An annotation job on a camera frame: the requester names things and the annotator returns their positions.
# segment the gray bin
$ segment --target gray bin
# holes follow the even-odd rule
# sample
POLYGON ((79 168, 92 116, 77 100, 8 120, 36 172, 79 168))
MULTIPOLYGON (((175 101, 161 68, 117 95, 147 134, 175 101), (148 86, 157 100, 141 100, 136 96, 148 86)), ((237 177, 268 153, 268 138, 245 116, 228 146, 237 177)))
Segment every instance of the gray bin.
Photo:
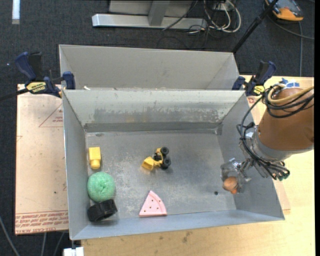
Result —
POLYGON ((252 179, 242 193, 222 188, 220 166, 244 159, 236 124, 249 109, 244 92, 231 90, 239 75, 232 53, 59 49, 61 73, 73 72, 77 85, 62 97, 70 239, 284 219, 272 179, 255 169, 247 172, 252 179), (98 171, 114 178, 118 212, 90 222, 87 181, 95 171, 88 147, 98 146, 98 171), (143 170, 143 160, 159 147, 169 148, 171 166, 143 170), (150 190, 167 216, 139 217, 150 190))

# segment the yellow block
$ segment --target yellow block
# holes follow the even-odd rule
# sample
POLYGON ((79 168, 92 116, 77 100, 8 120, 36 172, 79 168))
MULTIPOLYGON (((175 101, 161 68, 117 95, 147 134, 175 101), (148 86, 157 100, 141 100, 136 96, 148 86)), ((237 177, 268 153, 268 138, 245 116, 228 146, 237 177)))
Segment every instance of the yellow block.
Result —
POLYGON ((101 153, 100 147, 89 147, 89 161, 92 169, 96 170, 100 168, 101 153))

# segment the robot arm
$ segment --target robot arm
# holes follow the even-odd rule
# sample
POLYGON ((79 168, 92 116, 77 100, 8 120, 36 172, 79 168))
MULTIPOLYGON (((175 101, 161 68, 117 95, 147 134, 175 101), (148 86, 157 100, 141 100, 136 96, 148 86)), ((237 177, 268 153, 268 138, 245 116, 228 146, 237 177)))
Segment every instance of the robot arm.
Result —
POLYGON ((248 168, 255 167, 264 178, 271 176, 281 181, 290 174, 283 161, 314 147, 313 86, 301 89, 278 83, 267 89, 256 103, 237 125, 241 136, 239 146, 246 160, 239 163, 232 159, 221 166, 223 188, 233 194, 250 180, 245 173, 248 168), (266 110, 259 125, 245 126, 246 117, 260 100, 266 110))

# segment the yellow clamp label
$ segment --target yellow clamp label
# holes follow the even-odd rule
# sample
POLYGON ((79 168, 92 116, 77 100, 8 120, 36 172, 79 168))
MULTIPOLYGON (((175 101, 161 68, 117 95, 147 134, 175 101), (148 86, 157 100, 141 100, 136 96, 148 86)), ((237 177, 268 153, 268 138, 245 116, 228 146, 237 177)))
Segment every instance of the yellow clamp label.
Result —
POLYGON ((260 95, 261 93, 263 93, 265 91, 265 87, 263 85, 257 85, 254 87, 253 92, 255 94, 260 95))
POLYGON ((43 91, 46 89, 46 83, 45 82, 31 82, 29 83, 26 88, 28 91, 31 91, 32 93, 37 93, 40 91, 43 91))

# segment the yellow toy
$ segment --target yellow toy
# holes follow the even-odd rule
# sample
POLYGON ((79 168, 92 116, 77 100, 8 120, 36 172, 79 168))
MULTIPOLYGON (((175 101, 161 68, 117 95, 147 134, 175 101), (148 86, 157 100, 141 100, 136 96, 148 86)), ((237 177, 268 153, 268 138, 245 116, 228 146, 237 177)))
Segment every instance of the yellow toy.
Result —
POLYGON ((165 170, 171 165, 171 160, 167 157, 169 149, 167 147, 159 147, 156 149, 153 156, 148 156, 142 163, 142 167, 152 171, 154 168, 160 167, 165 170))
POLYGON ((89 161, 92 169, 96 170, 100 168, 100 147, 89 147, 89 161))

